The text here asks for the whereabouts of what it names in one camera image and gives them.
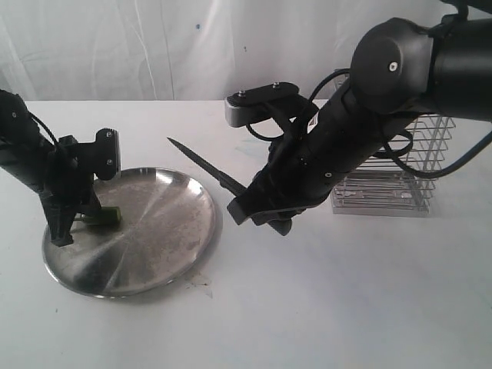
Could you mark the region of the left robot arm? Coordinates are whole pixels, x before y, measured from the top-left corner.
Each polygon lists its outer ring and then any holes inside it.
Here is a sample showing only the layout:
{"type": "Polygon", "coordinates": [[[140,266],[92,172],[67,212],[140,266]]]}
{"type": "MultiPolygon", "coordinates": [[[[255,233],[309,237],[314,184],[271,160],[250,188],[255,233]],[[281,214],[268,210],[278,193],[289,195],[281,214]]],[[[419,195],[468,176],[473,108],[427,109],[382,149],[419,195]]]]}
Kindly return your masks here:
{"type": "Polygon", "coordinates": [[[51,243],[73,243],[71,227],[77,214],[101,209],[93,190],[94,175],[60,143],[40,133],[22,98],[1,91],[1,168],[37,194],[48,224],[51,243]]]}

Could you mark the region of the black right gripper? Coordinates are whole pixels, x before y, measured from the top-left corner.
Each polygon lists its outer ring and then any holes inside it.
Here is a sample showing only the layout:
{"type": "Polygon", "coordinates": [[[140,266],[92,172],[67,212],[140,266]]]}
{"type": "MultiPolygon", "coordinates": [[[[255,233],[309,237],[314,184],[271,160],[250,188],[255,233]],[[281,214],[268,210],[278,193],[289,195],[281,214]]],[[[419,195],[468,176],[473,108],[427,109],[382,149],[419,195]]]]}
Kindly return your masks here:
{"type": "Polygon", "coordinates": [[[287,221],[324,202],[333,187],[382,147],[384,115],[364,107],[350,91],[336,93],[317,111],[304,107],[293,121],[266,106],[281,126],[267,164],[251,188],[227,206],[240,225],[287,221]]]}

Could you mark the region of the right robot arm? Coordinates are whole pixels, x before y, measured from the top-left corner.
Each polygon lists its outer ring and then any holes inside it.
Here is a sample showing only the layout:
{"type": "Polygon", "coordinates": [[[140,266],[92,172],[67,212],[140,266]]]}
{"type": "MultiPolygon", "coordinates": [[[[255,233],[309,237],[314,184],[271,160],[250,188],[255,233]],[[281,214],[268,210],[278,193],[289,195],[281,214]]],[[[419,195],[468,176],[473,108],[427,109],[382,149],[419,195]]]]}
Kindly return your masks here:
{"type": "Polygon", "coordinates": [[[359,41],[345,82],[321,108],[298,87],[276,82],[227,98],[234,127],[273,119],[282,134],[266,165],[228,211],[236,223],[288,220],[324,202],[332,189],[418,117],[491,118],[491,20],[469,8],[426,28],[404,18],[374,26],[359,41]]]}

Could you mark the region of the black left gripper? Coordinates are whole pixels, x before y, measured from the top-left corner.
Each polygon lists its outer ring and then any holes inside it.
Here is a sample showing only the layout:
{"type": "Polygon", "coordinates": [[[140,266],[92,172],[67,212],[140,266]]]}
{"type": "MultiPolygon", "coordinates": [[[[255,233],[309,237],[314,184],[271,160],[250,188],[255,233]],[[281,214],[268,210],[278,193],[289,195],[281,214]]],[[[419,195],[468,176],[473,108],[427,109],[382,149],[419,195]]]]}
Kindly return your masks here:
{"type": "Polygon", "coordinates": [[[101,203],[94,191],[94,175],[78,168],[78,140],[73,135],[61,137],[59,147],[48,154],[44,188],[39,199],[47,221],[51,243],[57,247],[72,244],[74,211],[97,215],[101,203]]]}

